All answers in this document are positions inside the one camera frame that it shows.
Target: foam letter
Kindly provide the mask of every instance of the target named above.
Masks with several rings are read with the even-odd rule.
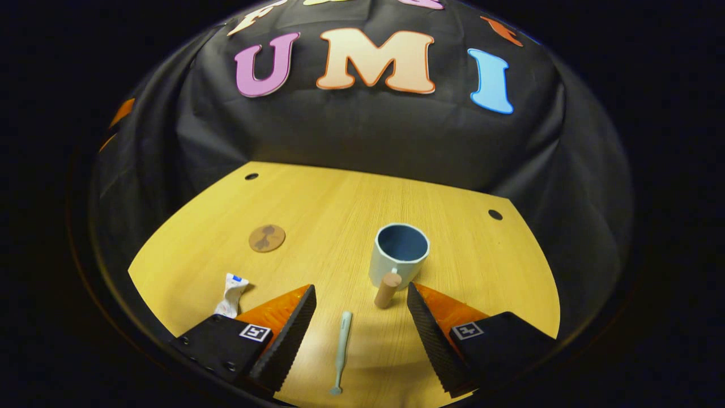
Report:
[[[509,30],[508,28],[504,27],[503,24],[497,22],[496,20],[491,20],[488,17],[481,16],[481,18],[489,22],[489,24],[491,25],[491,28],[493,28],[494,31],[496,31],[496,34],[498,34],[499,36],[501,36],[503,38],[506,38],[508,41],[511,41],[512,43],[514,43],[518,46],[523,46],[521,41],[517,40],[516,38],[513,38],[516,36],[516,33]]]
[[[360,74],[365,85],[373,86],[393,62],[393,74],[385,84],[396,91],[430,94],[436,84],[428,77],[428,45],[433,37],[413,31],[398,31],[376,47],[357,28],[337,28],[325,31],[320,38],[330,43],[325,75],[317,81],[318,88],[343,89],[355,83],[347,73],[347,60]]]
[[[263,97],[279,89],[289,76],[292,54],[292,41],[299,38],[299,33],[279,36],[270,45],[274,47],[274,64],[272,73],[267,79],[254,77],[254,56],[262,49],[261,45],[251,46],[238,53],[236,61],[236,88],[248,98]]]
[[[327,3],[328,1],[347,1],[347,0],[304,0],[303,6],[314,6],[316,4]]]
[[[468,49],[478,64],[478,91],[471,94],[473,103],[499,113],[512,113],[513,106],[506,97],[508,62],[480,49]]]
[[[231,36],[234,33],[242,31],[243,29],[254,24],[255,22],[257,22],[255,20],[255,18],[264,17],[265,15],[267,15],[267,13],[272,11],[272,8],[274,8],[274,6],[280,6],[282,4],[285,4],[286,2],[287,2],[287,0],[279,0],[276,3],[272,3],[269,6],[264,6],[261,9],[255,10],[255,11],[245,15],[244,18],[241,19],[239,24],[237,24],[236,27],[232,31],[229,31],[229,34],[227,34],[227,37]]]
[[[443,10],[443,4],[440,4],[438,0],[398,0],[403,4],[410,4],[412,6],[425,7],[427,9]]]

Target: black cloth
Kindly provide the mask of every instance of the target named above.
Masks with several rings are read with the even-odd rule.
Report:
[[[562,311],[559,338],[592,318],[619,278],[631,239],[631,181],[616,130],[588,88],[551,51],[518,31],[523,47],[516,46],[480,18],[495,16],[456,1],[442,3],[445,10],[432,11],[396,0],[313,7],[288,0],[227,37],[253,10],[247,9],[156,67],[131,93],[136,98],[131,114],[99,153],[94,173],[94,231],[122,292],[140,299],[127,269],[165,220],[247,161],[263,160],[507,197],[554,274]],[[392,65],[372,87],[349,65],[356,78],[352,87],[317,88],[328,52],[320,34],[334,28],[359,28],[376,46],[399,30],[433,36],[428,71],[436,91],[389,89],[384,79]],[[257,78],[266,78],[273,61],[269,41],[297,31],[302,34],[292,46],[286,83],[264,97],[242,96],[234,56],[262,45],[254,69]],[[513,114],[471,101],[479,80],[470,48],[508,62]]]

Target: white wrapper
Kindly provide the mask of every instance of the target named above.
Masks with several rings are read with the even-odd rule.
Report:
[[[235,318],[239,314],[239,298],[242,292],[247,288],[249,281],[242,279],[233,274],[227,274],[226,285],[224,287],[224,300],[218,305],[214,314]]]

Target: hole in table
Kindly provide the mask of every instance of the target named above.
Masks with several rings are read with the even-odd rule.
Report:
[[[489,210],[489,215],[490,215],[490,216],[491,216],[491,218],[493,218],[493,219],[497,219],[497,220],[499,220],[499,221],[503,220],[503,216],[501,215],[501,213],[499,213],[499,212],[498,212],[498,211],[496,211],[496,210]]]

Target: blue letter i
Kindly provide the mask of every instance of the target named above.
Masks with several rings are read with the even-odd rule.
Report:
[[[468,49],[468,54],[478,63],[478,91],[471,94],[473,103],[494,112],[512,113],[513,106],[506,98],[508,62],[480,49]]]

